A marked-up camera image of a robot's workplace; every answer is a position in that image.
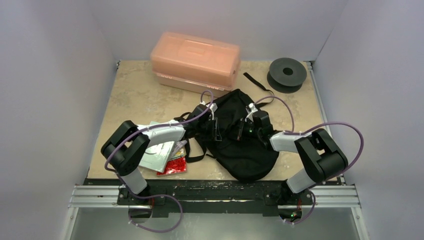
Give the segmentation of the black fabric student bag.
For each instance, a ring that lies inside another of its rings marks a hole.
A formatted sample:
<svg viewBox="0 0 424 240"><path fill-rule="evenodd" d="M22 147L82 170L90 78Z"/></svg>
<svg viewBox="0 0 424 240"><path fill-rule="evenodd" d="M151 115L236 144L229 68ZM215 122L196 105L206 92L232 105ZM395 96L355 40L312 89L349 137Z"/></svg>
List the black fabric student bag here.
<svg viewBox="0 0 424 240"><path fill-rule="evenodd" d="M199 144L202 154L187 157L188 163L203 160L205 156L215 159L236 180L251 183L264 178L274 167L279 153L266 150L253 138L236 140L240 120L247 116L246 107L254 101L240 89L235 89L214 99L217 104L215 116L221 141L208 141L193 137ZM264 103L255 105L258 111Z"/></svg>

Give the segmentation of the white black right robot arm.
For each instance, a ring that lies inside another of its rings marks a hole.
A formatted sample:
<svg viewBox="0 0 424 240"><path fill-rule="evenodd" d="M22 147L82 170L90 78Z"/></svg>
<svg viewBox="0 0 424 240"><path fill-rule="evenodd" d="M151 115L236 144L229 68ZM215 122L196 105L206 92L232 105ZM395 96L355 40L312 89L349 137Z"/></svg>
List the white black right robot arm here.
<svg viewBox="0 0 424 240"><path fill-rule="evenodd" d="M300 198L301 192L340 173L348 160L330 134L322 128L307 134L293 134L273 128L269 114L258 110L241 118L236 139L252 138L271 152L297 153L303 168L283 184L280 196L288 204Z"/></svg>

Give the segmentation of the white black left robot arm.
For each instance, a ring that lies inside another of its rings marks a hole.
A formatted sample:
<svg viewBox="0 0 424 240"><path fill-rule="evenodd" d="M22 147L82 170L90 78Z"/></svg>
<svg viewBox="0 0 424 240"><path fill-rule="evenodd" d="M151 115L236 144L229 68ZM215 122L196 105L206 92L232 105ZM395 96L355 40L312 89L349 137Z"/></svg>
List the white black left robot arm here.
<svg viewBox="0 0 424 240"><path fill-rule="evenodd" d="M218 109L215 103L201 102L187 120L137 126L131 120L124 121L101 147L106 159L104 168L115 173L125 184L129 197L138 205L150 198L150 186L139 170L146 150L152 146L191 139L200 134L202 124L210 121Z"/></svg>

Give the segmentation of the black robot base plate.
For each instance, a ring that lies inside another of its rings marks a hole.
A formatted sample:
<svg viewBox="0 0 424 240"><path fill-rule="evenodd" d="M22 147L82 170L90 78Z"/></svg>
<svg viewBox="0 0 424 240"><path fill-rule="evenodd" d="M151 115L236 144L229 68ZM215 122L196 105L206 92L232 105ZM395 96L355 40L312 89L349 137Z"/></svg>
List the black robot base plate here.
<svg viewBox="0 0 424 240"><path fill-rule="evenodd" d="M284 181L265 180L241 183L236 180L169 180L149 179L147 196L139 199L128 192L117 179L86 179L85 186L117 189L112 194L113 206L144 208L154 218L170 213L261 214L264 217L300 219L302 207L315 201L310 190L290 193Z"/></svg>

